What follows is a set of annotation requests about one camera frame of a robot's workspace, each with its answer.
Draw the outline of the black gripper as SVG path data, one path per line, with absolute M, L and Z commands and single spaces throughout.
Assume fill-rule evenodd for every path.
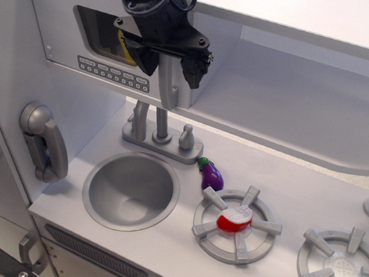
M 137 11 L 126 8 L 129 16 L 114 21 L 123 34 L 127 50 L 137 66 L 152 75 L 159 65 L 157 52 L 164 52 L 180 61 L 190 89 L 198 89 L 214 57 L 209 51 L 208 37 L 195 29 L 184 11 L 172 6 L 161 10 Z

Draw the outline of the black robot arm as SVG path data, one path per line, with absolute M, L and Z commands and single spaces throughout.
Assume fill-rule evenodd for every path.
M 180 59 L 183 75 L 197 89 L 213 61 L 209 39 L 188 20 L 197 0 L 122 0 L 130 19 L 117 18 L 126 49 L 146 75 L 159 65 L 160 54 Z

